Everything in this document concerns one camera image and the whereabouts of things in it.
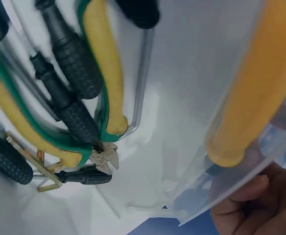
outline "human hand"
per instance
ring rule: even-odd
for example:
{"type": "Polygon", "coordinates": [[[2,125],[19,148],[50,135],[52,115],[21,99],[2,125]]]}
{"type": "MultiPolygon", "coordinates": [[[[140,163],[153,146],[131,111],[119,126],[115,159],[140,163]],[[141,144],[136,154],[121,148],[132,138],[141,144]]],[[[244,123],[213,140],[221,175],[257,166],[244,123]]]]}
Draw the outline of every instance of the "human hand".
{"type": "Polygon", "coordinates": [[[286,170],[271,164],[211,216],[220,235],[286,235],[286,170]]]}

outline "screwdriver shaft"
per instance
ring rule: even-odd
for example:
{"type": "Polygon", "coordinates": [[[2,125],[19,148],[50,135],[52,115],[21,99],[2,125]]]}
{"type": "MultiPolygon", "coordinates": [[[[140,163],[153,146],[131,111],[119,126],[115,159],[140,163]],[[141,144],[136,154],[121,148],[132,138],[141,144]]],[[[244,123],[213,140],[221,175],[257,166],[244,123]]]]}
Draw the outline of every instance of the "screwdriver shaft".
{"type": "Polygon", "coordinates": [[[37,50],[35,49],[29,34],[26,32],[25,27],[23,27],[22,22],[19,20],[19,14],[13,2],[11,0],[1,0],[1,2],[10,18],[11,26],[15,28],[22,44],[27,49],[29,55],[35,56],[37,54],[37,50]]]}

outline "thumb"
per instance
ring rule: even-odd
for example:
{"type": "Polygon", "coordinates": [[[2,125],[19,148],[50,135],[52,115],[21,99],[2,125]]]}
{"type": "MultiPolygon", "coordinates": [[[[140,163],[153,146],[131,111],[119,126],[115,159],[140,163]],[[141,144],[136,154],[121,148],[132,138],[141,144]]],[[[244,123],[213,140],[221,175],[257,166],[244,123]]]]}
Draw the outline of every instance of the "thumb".
{"type": "Polygon", "coordinates": [[[260,227],[255,235],[286,235],[286,208],[260,227]]]}

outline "blue surface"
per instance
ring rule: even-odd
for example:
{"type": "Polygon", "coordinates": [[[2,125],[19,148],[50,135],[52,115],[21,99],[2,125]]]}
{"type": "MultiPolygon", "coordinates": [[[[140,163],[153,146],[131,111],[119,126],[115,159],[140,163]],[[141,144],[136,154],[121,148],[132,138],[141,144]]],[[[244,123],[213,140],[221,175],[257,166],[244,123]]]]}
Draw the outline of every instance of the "blue surface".
{"type": "Polygon", "coordinates": [[[178,225],[177,219],[151,218],[128,235],[218,235],[209,211],[181,227],[178,225]]]}

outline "yellow screwdriver handle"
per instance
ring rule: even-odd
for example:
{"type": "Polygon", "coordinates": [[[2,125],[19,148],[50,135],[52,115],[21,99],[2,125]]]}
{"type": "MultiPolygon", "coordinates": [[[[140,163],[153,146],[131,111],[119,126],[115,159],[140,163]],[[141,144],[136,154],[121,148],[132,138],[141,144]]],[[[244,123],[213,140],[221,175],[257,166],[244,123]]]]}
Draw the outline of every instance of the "yellow screwdriver handle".
{"type": "Polygon", "coordinates": [[[286,0],[268,0],[228,95],[220,126],[208,139],[210,159],[223,167],[239,164],[245,149],[285,98],[286,0]]]}
{"type": "Polygon", "coordinates": [[[53,156],[60,158],[63,165],[75,167],[79,164],[82,156],[80,153],[68,152],[58,149],[46,140],[44,140],[29,124],[23,116],[14,99],[6,89],[5,85],[0,81],[0,107],[8,116],[12,124],[20,132],[20,134],[39,150],[47,152],[53,156]]]}
{"type": "Polygon", "coordinates": [[[83,27],[107,88],[107,132],[122,135],[128,128],[128,120],[122,112],[123,72],[106,4],[106,0],[90,0],[83,12],[83,27]]]}

